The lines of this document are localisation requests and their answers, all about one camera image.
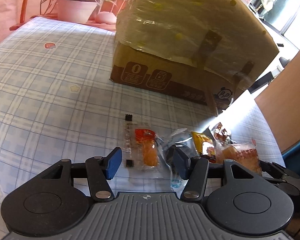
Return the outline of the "pink round object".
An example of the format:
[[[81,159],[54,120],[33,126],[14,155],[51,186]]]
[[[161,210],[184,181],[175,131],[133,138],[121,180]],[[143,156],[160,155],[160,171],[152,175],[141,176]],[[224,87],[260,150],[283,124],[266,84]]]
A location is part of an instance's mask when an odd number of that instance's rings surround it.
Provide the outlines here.
[[[108,11],[101,11],[95,16],[95,22],[98,24],[116,24],[117,17]]]

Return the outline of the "blue plaid bed sheet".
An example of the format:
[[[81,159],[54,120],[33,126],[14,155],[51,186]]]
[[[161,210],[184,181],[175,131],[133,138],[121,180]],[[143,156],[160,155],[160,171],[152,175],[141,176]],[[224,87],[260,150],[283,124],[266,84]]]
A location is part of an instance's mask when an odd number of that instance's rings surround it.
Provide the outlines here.
[[[81,163],[123,142],[125,116],[161,138],[202,132],[213,116],[205,96],[163,66],[130,60],[141,84],[111,80],[115,35],[81,24],[34,18],[0,43],[0,208],[15,188],[61,159]],[[0,214],[0,239],[7,229]]]

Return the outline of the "yellow snack packet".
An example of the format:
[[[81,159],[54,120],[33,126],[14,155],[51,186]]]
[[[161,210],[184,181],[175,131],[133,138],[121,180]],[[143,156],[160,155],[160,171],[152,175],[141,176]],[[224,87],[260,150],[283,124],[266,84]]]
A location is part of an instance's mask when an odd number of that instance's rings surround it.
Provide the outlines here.
[[[191,136],[198,154],[211,162],[215,162],[216,154],[213,140],[204,133],[191,132]]]

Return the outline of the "red clear snack packet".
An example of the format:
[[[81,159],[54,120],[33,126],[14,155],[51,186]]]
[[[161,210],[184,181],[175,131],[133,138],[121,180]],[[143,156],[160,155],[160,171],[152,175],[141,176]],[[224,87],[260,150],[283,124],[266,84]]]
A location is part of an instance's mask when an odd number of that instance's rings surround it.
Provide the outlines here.
[[[216,163],[222,164],[225,159],[231,159],[258,175],[262,174],[256,147],[251,143],[233,143],[231,133],[221,122],[210,130],[214,141]]]

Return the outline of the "wooden headboard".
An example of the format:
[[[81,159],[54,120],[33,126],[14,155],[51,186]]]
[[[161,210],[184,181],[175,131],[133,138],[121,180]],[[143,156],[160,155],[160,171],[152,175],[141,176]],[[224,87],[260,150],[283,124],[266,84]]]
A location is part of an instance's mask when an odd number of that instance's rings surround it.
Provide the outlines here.
[[[255,101],[282,153],[300,141],[300,50]]]

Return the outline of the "brown cardboard box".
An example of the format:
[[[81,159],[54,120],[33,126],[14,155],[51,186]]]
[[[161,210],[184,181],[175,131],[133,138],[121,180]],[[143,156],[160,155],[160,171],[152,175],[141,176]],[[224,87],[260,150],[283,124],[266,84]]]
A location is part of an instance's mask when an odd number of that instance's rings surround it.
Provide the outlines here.
[[[110,78],[226,109],[279,50],[241,0],[128,0]]]

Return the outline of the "clear orange snack packet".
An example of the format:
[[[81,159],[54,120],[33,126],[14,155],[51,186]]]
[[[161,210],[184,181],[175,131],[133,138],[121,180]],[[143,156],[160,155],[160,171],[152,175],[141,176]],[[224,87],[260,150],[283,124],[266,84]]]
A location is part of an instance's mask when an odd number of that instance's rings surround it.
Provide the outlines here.
[[[148,120],[126,114],[122,128],[123,165],[133,178],[168,179],[169,168],[162,157],[155,130]]]

